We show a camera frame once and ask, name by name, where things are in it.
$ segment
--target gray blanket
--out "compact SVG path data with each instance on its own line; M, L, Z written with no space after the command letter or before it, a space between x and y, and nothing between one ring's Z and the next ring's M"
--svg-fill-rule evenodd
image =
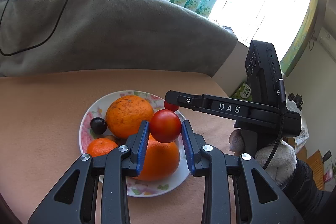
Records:
M5 53L33 46L53 30L65 0L10 0L0 28ZM5 0L0 1L0 11ZM69 0L44 45L0 56L0 74L85 69L155 69L213 76L237 42L223 28L164 0Z

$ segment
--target glove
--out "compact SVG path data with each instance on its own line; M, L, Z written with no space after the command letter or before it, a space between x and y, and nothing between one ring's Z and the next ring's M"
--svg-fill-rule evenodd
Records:
M235 152L235 155L244 153L245 145L241 136L241 129L233 130L229 137L230 151ZM268 159L268 156L273 150L274 144L270 144L255 154L255 160L263 166ZM283 190L288 184L294 170L296 168L296 156L293 147L285 141L279 144L271 162L266 168L266 172Z

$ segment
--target red tomato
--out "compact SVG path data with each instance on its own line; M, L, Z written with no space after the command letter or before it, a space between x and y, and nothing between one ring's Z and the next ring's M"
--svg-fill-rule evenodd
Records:
M149 122L149 132L160 143L173 142L181 133L181 121L171 110L161 109Z
M169 104L166 100L164 101L163 105L165 106L165 109L169 109L173 112L179 109L180 106Z

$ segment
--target mandarin orange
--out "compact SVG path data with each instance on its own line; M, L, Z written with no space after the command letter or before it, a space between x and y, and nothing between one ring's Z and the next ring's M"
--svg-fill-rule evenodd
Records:
M112 149L115 149L118 145L109 139L99 138L95 139L87 147L86 152L92 157L98 157L108 154Z
M115 100L106 111L106 123L117 137L126 139L138 132L141 121L150 121L154 114L151 104L136 95L126 95Z

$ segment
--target black cable cord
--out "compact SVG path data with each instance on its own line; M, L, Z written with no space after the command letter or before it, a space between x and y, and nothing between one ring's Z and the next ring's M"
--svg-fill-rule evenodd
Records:
M7 7L7 5L8 5L8 2L9 2L9 0L6 1L5 6L4 6L4 9L3 9L2 14L1 14L1 17L0 17L0 29L1 29L2 18L3 18L3 15L4 15L4 13L5 13L5 10L6 10L6 7ZM63 11L64 11L65 6L66 6L67 3L68 3L68 0L65 0L64 5L63 5L63 7L62 7L62 10L61 10L61 12L60 12L60 14L59 14L59 16L58 16L57 21L56 21L55 27L53 28L53 30L52 30L52 32L50 33L50 35L49 35L44 41L42 41L41 43L39 43L39 44L37 44L37 45L34 45L34 46L31 46L31 47L27 47L27 48L21 49L21 50L18 50L18 51L16 51L16 52L12 52L12 53L10 53L10 54L6 54L6 53L4 53L4 52L2 51L2 49L1 49L1 41L0 41L0 53L1 53L3 56L12 56L12 55L18 54L18 53L20 53L20 52L25 52L25 51L31 50L31 49L33 49L33 48L37 48L37 47L43 45L44 43L46 43L46 42L50 39L50 37L54 34L54 32L55 32L55 30L56 30L56 27L57 27L57 25L58 25L58 22L59 22L59 20L60 20L62 14L63 14Z
M314 43L315 43L315 41L317 40L317 37L314 37L314 33L315 33L315 30L313 30L313 33L312 33L312 35L311 35L311 38L309 39L309 42L308 42L308 46L309 46L309 50L310 50L310 51L314 48ZM313 46L310 48L310 42L311 42L312 39L313 39Z
M282 135L282 131L283 131L283 128L284 128L284 120L285 120L285 114L282 113L280 115L280 128L279 128L279 133L278 133L278 136L277 136L277 140L275 141L275 144L274 144L274 147L273 147L273 150L271 152L271 154L269 154L268 156L268 159L266 160L264 166L263 166L263 169L266 170L267 166L269 165L269 163L271 162L280 142L281 142L281 135Z

